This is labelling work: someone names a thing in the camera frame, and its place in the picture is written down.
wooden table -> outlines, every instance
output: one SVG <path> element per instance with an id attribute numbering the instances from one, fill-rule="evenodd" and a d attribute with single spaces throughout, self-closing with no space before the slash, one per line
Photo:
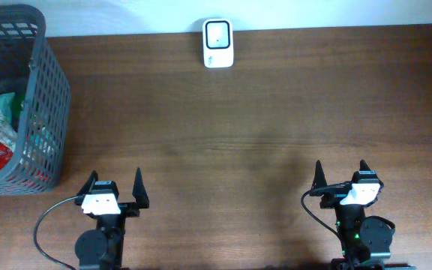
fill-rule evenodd
<path id="1" fill-rule="evenodd" d="M 50 38 L 72 101 L 61 184 L 0 197 L 0 269 L 59 269 L 32 228 L 92 170 L 151 208 L 127 221 L 132 269 L 261 269 L 341 257 L 300 206 L 320 159 L 329 183 L 364 158 L 385 183 L 367 210 L 397 225 L 391 262 L 432 269 L 432 25 L 236 32 L 209 70 L 200 34 Z M 335 214 L 307 204 L 329 224 Z M 95 222 L 64 205 L 39 240 L 77 266 Z"/>

green package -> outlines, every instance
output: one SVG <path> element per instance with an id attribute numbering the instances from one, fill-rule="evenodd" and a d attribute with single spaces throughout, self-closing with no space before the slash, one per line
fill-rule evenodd
<path id="1" fill-rule="evenodd" d="M 11 112 L 13 113 L 13 116 L 16 118 L 20 117 L 21 112 L 23 111 L 23 104 L 24 104 L 24 94 L 17 94 L 13 102 L 11 102 Z"/>
<path id="2" fill-rule="evenodd" d="M 11 123 L 11 102 L 14 99 L 14 93 L 0 94 L 0 110 L 3 116 Z"/>

white wall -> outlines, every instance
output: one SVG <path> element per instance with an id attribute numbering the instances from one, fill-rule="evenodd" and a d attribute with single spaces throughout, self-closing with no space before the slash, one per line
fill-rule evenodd
<path id="1" fill-rule="evenodd" d="M 46 36 L 201 31 L 203 18 L 235 30 L 432 23 L 432 0 L 0 0 L 46 17 Z"/>

white electronic device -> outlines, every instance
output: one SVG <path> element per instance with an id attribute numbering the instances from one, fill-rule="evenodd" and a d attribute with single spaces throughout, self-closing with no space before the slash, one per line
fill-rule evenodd
<path id="1" fill-rule="evenodd" d="M 227 19 L 207 19 L 202 24 L 202 48 L 207 68 L 233 65 L 233 25 Z"/>

gray plastic basket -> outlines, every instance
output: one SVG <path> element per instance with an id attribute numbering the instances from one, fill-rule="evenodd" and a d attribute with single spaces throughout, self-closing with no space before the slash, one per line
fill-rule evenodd
<path id="1" fill-rule="evenodd" d="M 27 78 L 23 111 L 14 125 L 16 149 L 0 170 L 0 195 L 36 194 L 59 181 L 71 93 L 45 30 L 38 9 L 0 6 L 0 82 Z"/>

